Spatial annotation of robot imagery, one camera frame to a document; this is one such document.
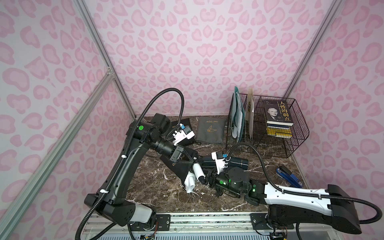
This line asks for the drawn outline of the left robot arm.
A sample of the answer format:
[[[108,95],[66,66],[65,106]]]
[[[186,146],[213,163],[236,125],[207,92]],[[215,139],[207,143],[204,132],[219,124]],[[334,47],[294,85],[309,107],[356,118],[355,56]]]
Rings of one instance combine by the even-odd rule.
[[[184,153],[182,146],[164,137],[171,127],[171,122],[165,115],[156,114],[150,123],[142,122],[155,101],[168,92],[175,92],[181,97],[179,118],[182,118],[185,99],[180,90],[168,88],[150,100],[139,118],[129,126],[123,149],[106,181],[97,193],[86,196],[84,203],[90,210],[75,233],[76,240],[81,239],[83,229],[93,213],[111,221],[110,225],[94,237],[95,240],[116,225],[124,227],[132,223],[141,223],[149,229],[156,225],[156,213],[152,208],[128,202],[126,196],[139,163],[148,150],[154,150],[168,157],[173,163],[176,163]]]

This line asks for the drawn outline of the black pouch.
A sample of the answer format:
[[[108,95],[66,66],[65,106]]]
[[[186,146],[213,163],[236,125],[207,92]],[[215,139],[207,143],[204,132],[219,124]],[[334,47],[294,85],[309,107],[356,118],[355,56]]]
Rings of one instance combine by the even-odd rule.
[[[161,155],[160,159],[181,180],[183,187],[185,187],[185,178],[198,159],[199,154],[193,149],[186,148],[178,161],[170,161],[171,155]]]
[[[189,127],[191,130],[192,129],[192,125],[191,125],[191,121],[190,121],[190,118],[186,118],[186,119],[182,119],[181,120],[181,124],[183,124],[185,127]],[[173,128],[176,128],[178,126],[178,121],[173,121],[172,122],[172,127]],[[193,136],[192,138],[190,139],[184,139],[180,142],[180,145],[182,146],[189,146],[189,145],[192,145],[193,143],[195,143],[195,136]]]

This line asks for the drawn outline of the white hair dryer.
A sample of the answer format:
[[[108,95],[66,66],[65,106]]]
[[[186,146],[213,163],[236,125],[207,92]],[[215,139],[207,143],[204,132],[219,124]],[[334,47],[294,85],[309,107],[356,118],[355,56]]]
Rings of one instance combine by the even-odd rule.
[[[196,180],[198,180],[202,185],[206,185],[206,176],[203,172],[203,169],[199,163],[194,163],[192,167],[192,171],[189,171],[185,181],[184,186],[187,194],[193,192],[196,186]]]

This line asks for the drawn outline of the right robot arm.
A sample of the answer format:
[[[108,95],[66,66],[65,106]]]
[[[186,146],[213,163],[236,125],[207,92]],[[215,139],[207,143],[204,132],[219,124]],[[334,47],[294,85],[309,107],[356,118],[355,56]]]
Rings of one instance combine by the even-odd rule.
[[[378,222],[382,210],[375,204],[350,197],[337,185],[326,189],[300,189],[276,185],[267,173],[266,165],[256,154],[266,181],[253,180],[248,166],[231,154],[212,153],[216,166],[207,172],[206,179],[219,195],[225,193],[253,205],[267,205],[268,213],[262,221],[271,229],[288,225],[323,224],[352,235],[362,233],[361,226]]]

